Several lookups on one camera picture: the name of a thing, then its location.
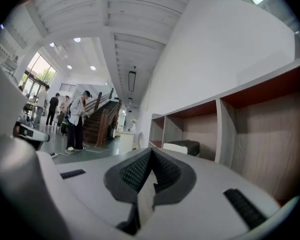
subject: person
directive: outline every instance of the person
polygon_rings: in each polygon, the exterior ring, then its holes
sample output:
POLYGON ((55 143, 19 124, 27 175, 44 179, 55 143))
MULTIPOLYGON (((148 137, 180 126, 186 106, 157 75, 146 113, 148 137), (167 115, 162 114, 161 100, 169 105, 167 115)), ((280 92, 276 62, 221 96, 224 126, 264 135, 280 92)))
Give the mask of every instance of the person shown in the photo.
POLYGON ((26 83, 23 82, 22 85, 20 85, 18 88, 19 88, 19 90, 20 90, 21 92, 23 92, 24 89, 25 89, 25 86, 26 86, 26 83))
POLYGON ((60 114, 63 113, 65 114, 67 112, 67 109, 68 109, 68 106, 69 106, 69 100, 70 100, 70 97, 68 95, 65 96, 65 101, 61 103, 61 106, 60 106, 60 114))
POLYGON ((83 150, 83 119, 85 113, 86 100, 92 97, 88 90, 85 90, 82 96, 77 97, 71 104, 70 117, 68 119, 68 136, 66 147, 69 151, 83 150))
POLYGON ((36 96, 36 95, 33 95, 33 97, 30 98, 30 99, 28 100, 28 102, 36 103, 36 100, 37 100, 37 96, 36 96))
POLYGON ((38 101, 36 103, 36 117, 33 121, 33 126, 34 127, 39 127, 40 126, 40 121, 41 121, 41 116, 42 116, 42 113, 44 111, 44 108, 46 108, 47 106, 47 102, 48 102, 48 90, 50 89, 50 86, 47 85, 45 87, 44 90, 40 91, 39 94, 38 94, 38 101))
POLYGON ((55 97, 52 97, 50 99, 49 113, 48 113, 48 116, 46 117, 46 122, 45 122, 46 126, 48 125, 49 119, 50 119, 50 126, 52 126, 52 121, 55 118, 56 109, 59 104, 59 99, 58 99, 59 96, 60 96, 60 94, 56 93, 55 97))

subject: black cap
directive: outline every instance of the black cap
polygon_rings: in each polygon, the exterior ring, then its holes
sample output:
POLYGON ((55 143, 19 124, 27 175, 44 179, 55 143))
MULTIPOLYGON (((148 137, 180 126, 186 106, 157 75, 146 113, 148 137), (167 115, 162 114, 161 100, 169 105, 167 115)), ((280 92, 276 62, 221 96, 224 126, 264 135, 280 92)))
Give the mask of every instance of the black cap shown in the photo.
POLYGON ((88 97, 92 98, 92 95, 90 94, 90 91, 85 90, 83 94, 86 94, 88 97))

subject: black pants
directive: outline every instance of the black pants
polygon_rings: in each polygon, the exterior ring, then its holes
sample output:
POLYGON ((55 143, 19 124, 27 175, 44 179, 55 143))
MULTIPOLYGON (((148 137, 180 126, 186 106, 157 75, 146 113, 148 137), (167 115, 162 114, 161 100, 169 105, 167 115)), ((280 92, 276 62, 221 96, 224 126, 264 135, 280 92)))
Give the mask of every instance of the black pants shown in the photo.
POLYGON ((84 147, 82 145, 84 138, 84 131, 82 127, 82 118, 80 116, 79 122, 77 125, 69 122, 68 127, 68 139, 66 148, 74 147, 76 150, 83 150, 84 147))
POLYGON ((46 126, 48 125, 49 119, 50 119, 50 125, 52 125, 52 122, 55 118, 55 113, 56 113, 56 111, 49 110, 49 113, 48 113, 48 116, 46 117, 46 122, 45 122, 46 126))

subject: white jacket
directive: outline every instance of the white jacket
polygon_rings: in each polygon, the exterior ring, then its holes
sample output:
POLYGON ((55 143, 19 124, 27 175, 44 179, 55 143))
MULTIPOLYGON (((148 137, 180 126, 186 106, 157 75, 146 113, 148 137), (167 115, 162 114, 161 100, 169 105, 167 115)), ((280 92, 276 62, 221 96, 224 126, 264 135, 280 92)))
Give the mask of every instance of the white jacket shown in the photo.
POLYGON ((73 101, 70 107, 71 116, 69 118, 69 122, 74 124, 75 126, 78 125, 79 118, 82 116, 82 113, 84 111, 85 111, 85 107, 81 101, 81 96, 80 96, 73 101))

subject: stair railing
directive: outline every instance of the stair railing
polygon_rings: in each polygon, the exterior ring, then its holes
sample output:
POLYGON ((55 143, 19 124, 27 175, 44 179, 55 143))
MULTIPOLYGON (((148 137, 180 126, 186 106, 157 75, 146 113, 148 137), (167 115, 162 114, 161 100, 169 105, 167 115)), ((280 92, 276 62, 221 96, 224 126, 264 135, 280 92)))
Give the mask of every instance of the stair railing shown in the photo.
POLYGON ((121 100, 115 105, 115 107, 109 111, 109 109, 104 109, 102 111, 101 122, 99 126, 98 139, 96 142, 97 147, 102 147, 105 140, 107 139, 106 133, 108 131, 108 126, 113 122, 114 119, 118 119, 119 110, 121 108, 121 100))
POLYGON ((85 105, 85 112, 91 115, 93 112, 97 111, 101 103, 105 102, 108 99, 111 100, 113 92, 113 88, 111 89, 110 93, 105 94, 103 96, 102 92, 99 92, 99 95, 96 99, 90 101, 85 105))

